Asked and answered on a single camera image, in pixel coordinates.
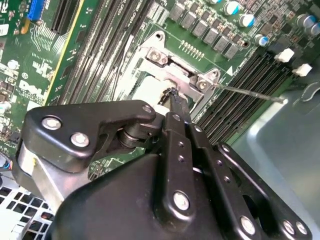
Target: silver screw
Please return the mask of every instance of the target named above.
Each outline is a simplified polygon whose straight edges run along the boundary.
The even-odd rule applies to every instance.
[[[201,133],[201,132],[202,132],[202,129],[201,129],[200,127],[198,127],[198,126],[194,126],[194,128],[195,128],[195,130],[196,130],[197,132],[199,132],[199,133]]]
[[[190,203],[186,195],[182,192],[176,191],[173,195],[173,201],[175,205],[182,211],[185,211],[189,208]]]
[[[85,148],[90,143],[88,136],[81,132],[73,134],[71,136],[71,142],[80,148]]]
[[[152,51],[150,53],[150,58],[155,61],[155,62],[158,62],[160,59],[161,59],[161,54],[157,51]]]
[[[149,114],[152,112],[151,108],[150,108],[148,105],[144,105],[144,106],[142,107],[142,109],[143,109],[144,111],[146,111],[147,113],[149,113]]]
[[[173,118],[174,118],[175,120],[177,120],[178,122],[180,122],[180,117],[179,117],[179,115],[174,114],[174,115],[173,115]]]
[[[223,150],[225,150],[227,153],[230,152],[229,148],[225,145],[222,145]]]
[[[205,89],[206,87],[207,87],[207,83],[206,83],[205,81],[200,82],[199,88],[200,88],[201,90]]]
[[[290,233],[291,235],[295,234],[294,227],[291,225],[290,222],[288,222],[287,220],[283,221],[283,226],[288,233]]]
[[[42,126],[49,130],[57,130],[61,128],[61,122],[54,117],[46,117],[41,123]]]
[[[299,231],[300,231],[302,234],[304,234],[304,235],[307,235],[307,234],[308,234],[307,229],[305,228],[305,226],[304,226],[301,222],[297,221],[297,222],[296,222],[296,227],[299,229]]]
[[[240,218],[241,225],[243,229],[250,235],[254,235],[256,233],[256,229],[254,224],[250,221],[246,216],[242,216]]]

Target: electrolytic capacitor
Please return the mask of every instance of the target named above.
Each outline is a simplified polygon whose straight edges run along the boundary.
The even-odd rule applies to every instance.
[[[320,22],[316,23],[312,27],[305,29],[305,32],[312,36],[317,36],[320,34]]]
[[[252,14],[243,14],[239,17],[241,27],[252,27],[255,24],[256,18]]]
[[[223,10],[228,16],[235,15],[239,11],[239,3],[237,1],[229,1],[224,5]]]
[[[265,47],[269,43],[269,38],[262,34],[258,34],[254,37],[254,42],[261,47]]]
[[[311,28],[314,24],[316,23],[316,17],[313,15],[308,15],[308,14],[301,14],[298,16],[296,24],[300,28]]]

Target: blue connector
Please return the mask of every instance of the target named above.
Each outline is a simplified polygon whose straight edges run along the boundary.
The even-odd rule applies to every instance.
[[[31,21],[37,21],[41,18],[46,0],[33,0],[27,15]]]

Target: motherboard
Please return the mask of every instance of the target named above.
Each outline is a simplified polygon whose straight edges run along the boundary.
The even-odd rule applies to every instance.
[[[10,156],[32,108],[154,106],[169,88],[211,143],[231,144],[272,102],[215,84],[277,97],[320,55],[312,0],[1,0],[0,19],[0,150]]]

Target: cable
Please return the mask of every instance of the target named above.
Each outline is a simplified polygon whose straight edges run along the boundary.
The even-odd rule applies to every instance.
[[[7,172],[12,170],[12,167],[13,167],[12,160],[3,152],[0,152],[0,157],[4,159],[4,164],[0,167],[0,172]]]

